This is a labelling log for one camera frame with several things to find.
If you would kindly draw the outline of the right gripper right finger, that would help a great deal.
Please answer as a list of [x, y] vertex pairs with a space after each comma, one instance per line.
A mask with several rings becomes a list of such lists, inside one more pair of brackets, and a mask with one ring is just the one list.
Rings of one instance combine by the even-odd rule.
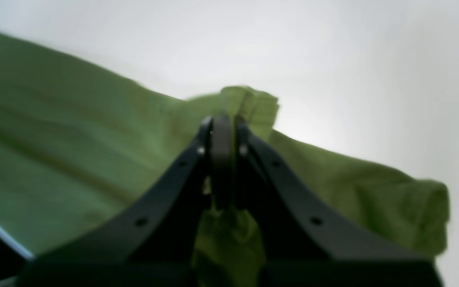
[[259, 225], [260, 287], [441, 287], [432, 263], [324, 203], [248, 124], [235, 120], [235, 194]]

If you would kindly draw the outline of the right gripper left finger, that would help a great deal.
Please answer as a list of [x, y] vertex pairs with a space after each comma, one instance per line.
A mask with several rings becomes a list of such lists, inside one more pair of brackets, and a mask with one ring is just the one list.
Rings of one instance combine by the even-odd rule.
[[195, 287], [190, 267], [198, 222], [210, 199], [213, 118], [146, 193], [104, 225], [32, 260], [17, 287]]

